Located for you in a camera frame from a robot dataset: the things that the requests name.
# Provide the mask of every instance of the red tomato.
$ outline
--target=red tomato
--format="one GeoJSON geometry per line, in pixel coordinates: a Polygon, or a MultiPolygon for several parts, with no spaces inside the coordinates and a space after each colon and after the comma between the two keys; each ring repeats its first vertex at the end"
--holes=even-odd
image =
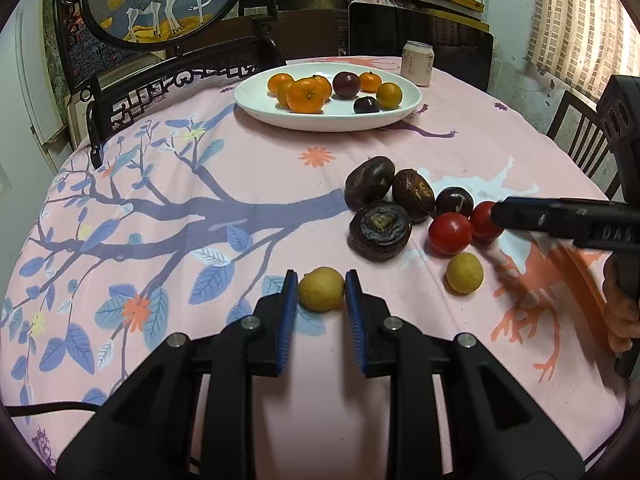
{"type": "Polygon", "coordinates": [[[495,202],[490,200],[479,203],[469,217],[474,236],[483,242],[495,240],[504,231],[491,220],[491,208],[494,204],[495,202]]]}
{"type": "Polygon", "coordinates": [[[429,226],[429,243],[442,254],[462,252],[471,243],[473,229],[469,220],[460,213],[444,213],[429,226]]]}

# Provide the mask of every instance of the silver bolt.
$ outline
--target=silver bolt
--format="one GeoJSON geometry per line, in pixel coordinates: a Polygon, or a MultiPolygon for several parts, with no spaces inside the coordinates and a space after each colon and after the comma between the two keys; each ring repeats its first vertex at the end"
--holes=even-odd
{"type": "Polygon", "coordinates": [[[402,328],[402,319],[395,316],[387,317],[382,324],[389,330],[399,330],[402,328]]]}
{"type": "Polygon", "coordinates": [[[182,332],[174,332],[166,339],[166,343],[172,348],[180,348],[187,342],[186,334],[182,332]]]}
{"type": "Polygon", "coordinates": [[[242,318],[240,324],[242,325],[242,328],[245,328],[247,330],[255,330],[260,326],[260,318],[255,316],[245,316],[242,318]]]}
{"type": "Polygon", "coordinates": [[[477,342],[478,339],[476,339],[476,336],[467,332],[458,336],[458,343],[465,348],[471,348],[472,346],[475,346],[477,342]]]}

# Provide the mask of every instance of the oval plate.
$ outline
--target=oval plate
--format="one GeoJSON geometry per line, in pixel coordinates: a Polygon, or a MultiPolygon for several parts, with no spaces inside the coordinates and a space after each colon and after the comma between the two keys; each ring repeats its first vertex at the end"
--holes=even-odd
{"type": "MultiPolygon", "coordinates": [[[[375,96],[370,92],[359,92],[357,97],[375,96]]],[[[385,70],[352,65],[349,63],[300,63],[279,66],[260,72],[242,81],[234,92],[236,104],[251,117],[263,123],[302,130],[306,132],[356,132],[381,128],[404,119],[413,112],[422,101],[420,89],[412,82],[385,70]],[[267,81],[274,74],[284,72],[293,79],[302,79],[312,75],[323,75],[332,82],[338,72],[373,72],[382,78],[383,83],[396,83],[402,90],[402,102],[394,110],[381,110],[374,114],[356,114],[353,111],[353,99],[340,99],[332,95],[319,114],[296,114],[278,103],[274,94],[267,90],[267,81]]]]}

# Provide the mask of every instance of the pink tablecloth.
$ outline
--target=pink tablecloth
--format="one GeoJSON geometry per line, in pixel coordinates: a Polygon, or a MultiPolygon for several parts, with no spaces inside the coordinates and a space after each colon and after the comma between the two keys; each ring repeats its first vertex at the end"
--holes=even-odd
{"type": "MultiPolygon", "coordinates": [[[[399,69],[397,58],[350,61],[399,69]]],[[[102,403],[169,333],[217,333],[279,290],[287,269],[331,266],[357,269],[366,292],[427,334],[476,334],[583,456],[617,427],[624,385],[602,349],[603,253],[505,233],[488,250],[469,249],[485,279],[461,298],[443,286],[447,260],[425,252],[428,223],[384,264],[346,243],[344,180],[374,155],[416,168],[435,192],[465,187],[476,202],[603,198],[551,140],[437,70],[406,121],[352,134],[261,124],[234,106],[235,84],[172,92],[107,143],[97,171],[86,147],[65,163],[2,306],[5,404],[102,403]]],[[[260,478],[383,477],[388,383],[364,380],[353,361],[342,312],[299,310],[286,376],[257,381],[260,478]]],[[[53,466],[88,417],[16,424],[53,466]]]]}

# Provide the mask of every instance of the orange fruit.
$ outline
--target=orange fruit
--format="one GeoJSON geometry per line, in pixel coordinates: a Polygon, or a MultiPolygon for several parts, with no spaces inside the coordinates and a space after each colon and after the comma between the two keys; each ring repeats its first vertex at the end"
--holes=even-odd
{"type": "Polygon", "coordinates": [[[291,85],[293,85],[293,81],[285,81],[284,83],[280,83],[276,90],[278,102],[285,108],[289,108],[289,105],[287,105],[287,91],[289,91],[291,85]]]}
{"type": "Polygon", "coordinates": [[[278,91],[280,83],[284,83],[285,81],[293,81],[293,78],[289,74],[283,73],[272,75],[267,83],[267,89],[272,94],[275,94],[278,91]]]}
{"type": "Polygon", "coordinates": [[[382,79],[378,74],[365,72],[360,74],[360,86],[363,92],[377,92],[382,85],[382,79]]]}
{"type": "Polygon", "coordinates": [[[383,108],[396,108],[402,102],[402,90],[396,83],[382,83],[376,92],[376,100],[383,108]]]}
{"type": "Polygon", "coordinates": [[[312,77],[295,81],[287,90],[287,104],[297,114],[317,114],[324,104],[324,89],[312,77]]]}
{"type": "Polygon", "coordinates": [[[326,96],[324,100],[326,101],[329,97],[331,97],[331,94],[334,93],[334,89],[331,88],[331,83],[329,83],[329,80],[323,75],[315,75],[313,76],[313,78],[322,85],[324,95],[326,96]]]}

